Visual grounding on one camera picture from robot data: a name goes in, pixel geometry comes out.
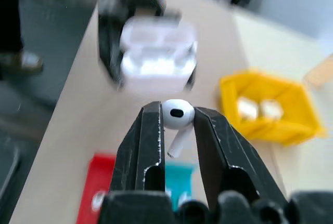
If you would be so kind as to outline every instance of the white earbud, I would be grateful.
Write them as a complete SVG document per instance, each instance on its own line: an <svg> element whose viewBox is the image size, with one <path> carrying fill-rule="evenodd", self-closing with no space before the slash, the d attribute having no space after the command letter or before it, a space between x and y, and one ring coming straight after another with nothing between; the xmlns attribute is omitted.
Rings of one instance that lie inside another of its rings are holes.
<svg viewBox="0 0 333 224"><path fill-rule="evenodd" d="M178 129L168 155L179 157L185 142L193 129L195 110L193 106L181 99L170 99L162 103L164 126L168 129Z"/></svg>

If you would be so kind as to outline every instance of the gray floor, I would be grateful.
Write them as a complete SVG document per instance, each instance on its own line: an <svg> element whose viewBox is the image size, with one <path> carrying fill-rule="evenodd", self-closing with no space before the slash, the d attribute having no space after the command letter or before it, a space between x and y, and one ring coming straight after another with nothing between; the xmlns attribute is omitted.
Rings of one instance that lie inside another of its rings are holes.
<svg viewBox="0 0 333 224"><path fill-rule="evenodd" d="M92 9L20 0L24 48L44 59L44 71L34 76L4 74L0 130L41 140L91 14Z"/></svg>

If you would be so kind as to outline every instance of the yellow bin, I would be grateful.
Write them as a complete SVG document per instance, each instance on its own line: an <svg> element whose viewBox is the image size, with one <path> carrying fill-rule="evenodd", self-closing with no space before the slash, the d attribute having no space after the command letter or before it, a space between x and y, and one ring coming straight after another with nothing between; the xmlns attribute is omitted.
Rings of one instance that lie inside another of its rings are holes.
<svg viewBox="0 0 333 224"><path fill-rule="evenodd" d="M220 92L223 114L248 140L290 145L325 135L301 84L260 72L244 72L220 79ZM256 103L274 99L283 108L283 117L273 120L259 116L254 121L242 120L237 109L239 97L246 97Z"/></svg>

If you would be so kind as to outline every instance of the table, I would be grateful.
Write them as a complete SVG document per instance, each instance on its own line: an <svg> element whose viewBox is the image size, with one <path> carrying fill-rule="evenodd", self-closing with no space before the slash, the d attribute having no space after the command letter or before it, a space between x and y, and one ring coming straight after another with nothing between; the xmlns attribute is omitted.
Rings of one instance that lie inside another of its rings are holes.
<svg viewBox="0 0 333 224"><path fill-rule="evenodd" d="M266 41L262 52L288 52L286 43L270 42L288 38L270 23L248 16L214 0L166 0L167 9L180 9L183 18L199 31L198 70L193 90L175 95L195 106L216 108L215 87L223 75L247 69L260 54L257 43ZM167 98L130 97L113 90L98 62L97 10L93 13L80 49L61 93L53 117L35 158L17 207L13 223L75 223L87 165L96 151L116 150L135 120L140 107ZM316 46L304 46L308 52ZM175 132L165 132L165 148ZM270 144L255 145L283 192L284 176ZM182 161L197 163L196 144L184 150ZM205 201L200 171L194 174L195 198Z"/></svg>

